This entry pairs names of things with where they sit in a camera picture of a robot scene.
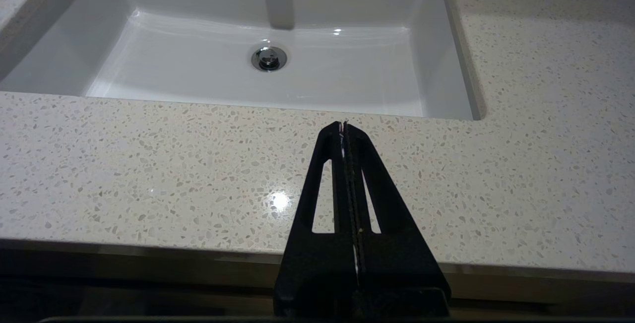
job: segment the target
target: white sink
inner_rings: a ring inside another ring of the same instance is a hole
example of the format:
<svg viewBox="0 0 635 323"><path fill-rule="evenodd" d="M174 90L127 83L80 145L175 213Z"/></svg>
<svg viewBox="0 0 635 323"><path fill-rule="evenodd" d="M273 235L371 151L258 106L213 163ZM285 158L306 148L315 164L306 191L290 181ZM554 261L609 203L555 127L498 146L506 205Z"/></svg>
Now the white sink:
<svg viewBox="0 0 635 323"><path fill-rule="evenodd" d="M5 91L474 118L444 0L46 0L0 63Z"/></svg>

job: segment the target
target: sink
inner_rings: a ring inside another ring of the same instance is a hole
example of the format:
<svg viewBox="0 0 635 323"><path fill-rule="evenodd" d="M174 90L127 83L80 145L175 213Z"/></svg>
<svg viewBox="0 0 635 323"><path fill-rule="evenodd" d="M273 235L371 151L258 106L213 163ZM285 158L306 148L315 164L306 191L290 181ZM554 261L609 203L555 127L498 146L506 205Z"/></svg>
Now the sink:
<svg viewBox="0 0 635 323"><path fill-rule="evenodd" d="M444 0L44 0L0 90L472 120L460 63Z"/></svg>

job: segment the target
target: white countertop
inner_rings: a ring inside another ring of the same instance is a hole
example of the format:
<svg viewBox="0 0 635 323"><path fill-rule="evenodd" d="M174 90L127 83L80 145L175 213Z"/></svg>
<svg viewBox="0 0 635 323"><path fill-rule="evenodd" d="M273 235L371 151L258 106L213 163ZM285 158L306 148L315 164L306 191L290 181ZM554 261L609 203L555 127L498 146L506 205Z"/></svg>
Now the white countertop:
<svg viewBox="0 0 635 323"><path fill-rule="evenodd" d="M634 273L633 2L449 2L479 121L0 93L0 237L282 253L349 120L440 262Z"/></svg>

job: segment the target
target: drain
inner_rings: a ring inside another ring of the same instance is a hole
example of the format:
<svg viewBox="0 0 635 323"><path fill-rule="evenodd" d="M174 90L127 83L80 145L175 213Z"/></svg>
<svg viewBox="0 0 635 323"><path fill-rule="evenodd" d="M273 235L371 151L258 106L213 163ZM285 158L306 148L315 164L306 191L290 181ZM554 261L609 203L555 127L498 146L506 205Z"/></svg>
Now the drain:
<svg viewBox="0 0 635 323"><path fill-rule="evenodd" d="M280 48L264 47L252 55L252 65L260 71L272 72L286 64L286 53Z"/></svg>

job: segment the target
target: quartz countertop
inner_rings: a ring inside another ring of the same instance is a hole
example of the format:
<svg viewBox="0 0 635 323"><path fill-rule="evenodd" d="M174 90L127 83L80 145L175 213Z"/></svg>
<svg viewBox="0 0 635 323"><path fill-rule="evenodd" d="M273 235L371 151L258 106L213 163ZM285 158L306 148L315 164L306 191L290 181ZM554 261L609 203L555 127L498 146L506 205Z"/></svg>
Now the quartz countertop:
<svg viewBox="0 0 635 323"><path fill-rule="evenodd" d="M0 93L0 238L282 253L349 120L440 262L634 273L632 0L448 2L478 121Z"/></svg>

